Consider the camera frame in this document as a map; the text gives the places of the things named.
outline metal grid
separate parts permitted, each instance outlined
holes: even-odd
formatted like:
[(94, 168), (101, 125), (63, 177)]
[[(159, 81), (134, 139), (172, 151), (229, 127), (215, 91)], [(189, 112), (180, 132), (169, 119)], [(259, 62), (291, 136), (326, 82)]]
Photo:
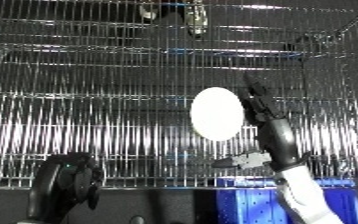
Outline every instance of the metal grid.
[(333, 32), (358, 1), (204, 0), (202, 39), (188, 35), (183, 4), (0, 0), (0, 187), (29, 187), (51, 153), (89, 151), (106, 187), (214, 187), (217, 177), (268, 177), (268, 169), (213, 170), (213, 159), (254, 150), (255, 129), (227, 142), (192, 130), (201, 90), (238, 92), (244, 72), (268, 85), (288, 113), (317, 176), (358, 183), (358, 25), (328, 49), (283, 48), (305, 32)]

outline robotic hand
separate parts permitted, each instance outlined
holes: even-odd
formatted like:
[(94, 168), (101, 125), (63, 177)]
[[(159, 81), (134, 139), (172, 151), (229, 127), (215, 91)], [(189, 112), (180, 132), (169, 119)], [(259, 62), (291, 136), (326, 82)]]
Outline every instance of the robotic hand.
[(79, 203), (95, 209), (102, 171), (87, 153), (52, 155), (40, 167), (30, 190), (27, 219), (17, 224), (58, 224)]
[(322, 189), (305, 165), (310, 153), (299, 156), (288, 119), (276, 109), (273, 97), (260, 83), (247, 80), (247, 84), (251, 98), (243, 100), (242, 104), (248, 121), (258, 127), (257, 140), (263, 152), (217, 160), (212, 166), (247, 169), (269, 164), (275, 172), (279, 202), (294, 222), (342, 223), (328, 207)]

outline blue container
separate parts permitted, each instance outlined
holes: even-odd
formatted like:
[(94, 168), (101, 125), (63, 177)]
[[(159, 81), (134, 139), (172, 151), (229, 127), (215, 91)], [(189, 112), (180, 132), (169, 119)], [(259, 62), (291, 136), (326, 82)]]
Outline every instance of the blue container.
[[(358, 224), (358, 198), (356, 191), (349, 188), (353, 187), (354, 183), (350, 180), (337, 179), (316, 181), (320, 186), (331, 187), (324, 188), (326, 201), (344, 224)], [(292, 224), (276, 199), (273, 180), (222, 178), (218, 181), (218, 185), (242, 187), (217, 191), (220, 224)]]

